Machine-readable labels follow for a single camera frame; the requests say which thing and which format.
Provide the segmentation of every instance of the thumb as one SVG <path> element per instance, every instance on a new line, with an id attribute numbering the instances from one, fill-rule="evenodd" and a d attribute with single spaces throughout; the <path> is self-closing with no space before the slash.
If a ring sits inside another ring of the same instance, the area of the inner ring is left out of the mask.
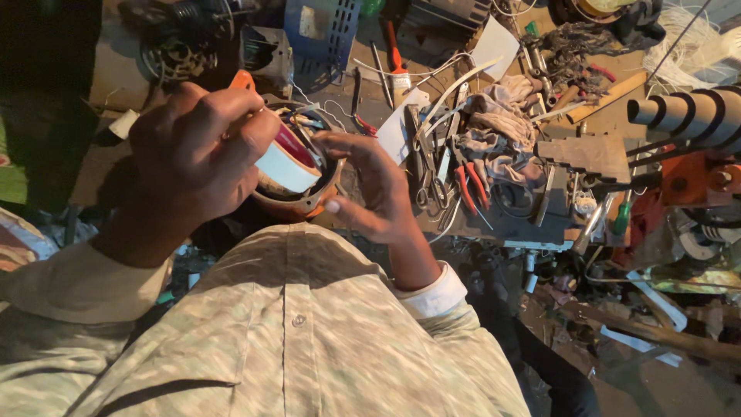
<path id="1" fill-rule="evenodd" d="M 325 203 L 325 209 L 335 214 L 348 226 L 363 233 L 368 239 L 377 243 L 384 243 L 379 240 L 383 239 L 382 236 L 388 222 L 367 208 L 361 207 L 344 197 L 335 196 Z"/>

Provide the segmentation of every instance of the dark trousers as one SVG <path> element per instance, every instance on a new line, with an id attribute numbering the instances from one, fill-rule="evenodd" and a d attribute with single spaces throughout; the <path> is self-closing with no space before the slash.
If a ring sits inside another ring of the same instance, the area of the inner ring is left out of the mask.
<path id="1" fill-rule="evenodd" d="M 592 384 L 576 367 L 547 347 L 522 322 L 512 317 L 506 302 L 495 295 L 472 295 L 466 301 L 479 316 L 481 327 L 491 333 L 507 357 L 531 414 L 535 396 L 530 388 L 525 364 L 529 365 L 551 389 L 552 417 L 598 417 L 597 394 Z"/>

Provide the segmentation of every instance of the red pliers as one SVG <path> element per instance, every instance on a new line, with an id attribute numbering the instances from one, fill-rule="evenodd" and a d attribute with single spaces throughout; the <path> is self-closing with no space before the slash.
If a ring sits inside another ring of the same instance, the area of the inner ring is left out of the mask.
<path id="1" fill-rule="evenodd" d="M 468 207 L 468 210 L 471 212 L 472 215 L 478 215 L 479 212 L 476 210 L 476 206 L 473 204 L 473 198 L 471 198 L 471 195 L 468 193 L 468 185 L 466 184 L 466 174 L 468 174 L 468 177 L 473 183 L 473 189 L 476 190 L 476 198 L 479 200 L 479 203 L 484 208 L 484 210 L 488 210 L 489 200 L 486 198 L 484 185 L 481 183 L 479 175 L 473 169 L 473 162 L 468 162 L 468 160 L 463 157 L 460 151 L 460 147 L 453 142 L 452 137 L 448 138 L 448 147 L 451 149 L 454 166 L 453 171 L 456 174 L 456 181 L 458 182 L 458 189 L 461 191 L 461 198 L 463 199 L 463 203 L 466 207 Z"/>

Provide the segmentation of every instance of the metal plate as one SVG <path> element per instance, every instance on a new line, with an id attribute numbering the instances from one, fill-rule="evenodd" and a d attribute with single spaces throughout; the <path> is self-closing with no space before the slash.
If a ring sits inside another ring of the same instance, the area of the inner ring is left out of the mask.
<path id="1" fill-rule="evenodd" d="M 314 92 L 348 65 L 362 0 L 288 0 L 283 29 L 293 48 L 296 82 Z"/>

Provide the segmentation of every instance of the wooden block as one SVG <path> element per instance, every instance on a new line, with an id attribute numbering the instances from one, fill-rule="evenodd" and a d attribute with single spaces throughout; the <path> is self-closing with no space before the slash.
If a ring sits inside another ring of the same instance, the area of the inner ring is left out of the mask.
<path id="1" fill-rule="evenodd" d="M 643 85 L 646 82 L 646 78 L 646 72 L 641 71 L 633 75 L 631 78 L 620 82 L 618 85 L 615 85 L 608 90 L 607 96 L 599 99 L 598 106 L 582 106 L 580 108 L 575 108 L 572 111 L 569 111 L 566 114 L 566 117 L 568 117 L 568 121 L 571 122 L 572 125 L 581 122 L 582 120 L 584 120 L 584 118 L 591 115 L 592 113 L 609 106 L 615 100 Z"/>

